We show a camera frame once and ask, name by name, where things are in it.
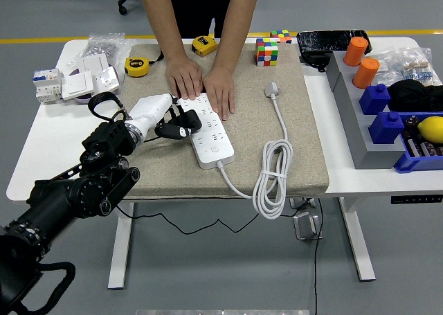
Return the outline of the person's right hand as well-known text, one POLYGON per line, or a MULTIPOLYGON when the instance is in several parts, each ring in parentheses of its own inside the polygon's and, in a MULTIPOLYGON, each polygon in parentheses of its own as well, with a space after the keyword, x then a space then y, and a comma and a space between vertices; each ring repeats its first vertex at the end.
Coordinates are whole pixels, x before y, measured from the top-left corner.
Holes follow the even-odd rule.
POLYGON ((177 98, 194 100, 202 90, 201 67, 188 57, 176 57, 167 61, 166 76, 177 98))

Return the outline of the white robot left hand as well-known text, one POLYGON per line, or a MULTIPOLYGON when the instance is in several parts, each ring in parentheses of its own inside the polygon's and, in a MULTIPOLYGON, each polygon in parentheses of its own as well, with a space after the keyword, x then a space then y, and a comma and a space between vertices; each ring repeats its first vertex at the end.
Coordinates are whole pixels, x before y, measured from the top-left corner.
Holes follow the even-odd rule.
POLYGON ((153 129, 158 137, 181 140, 201 129, 201 121, 194 110, 184 111, 179 106, 176 116, 172 106, 177 98, 169 93, 141 98, 125 121, 135 144, 147 141, 147 133, 153 129))

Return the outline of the person's left hand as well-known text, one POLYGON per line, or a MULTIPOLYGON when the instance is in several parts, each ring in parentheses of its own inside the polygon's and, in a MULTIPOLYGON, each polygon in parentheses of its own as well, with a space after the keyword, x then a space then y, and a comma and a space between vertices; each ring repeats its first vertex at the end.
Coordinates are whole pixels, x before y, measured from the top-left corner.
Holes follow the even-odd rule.
POLYGON ((235 84, 233 72, 221 66, 214 66, 203 78, 210 105, 222 121, 228 120, 235 112, 235 84))

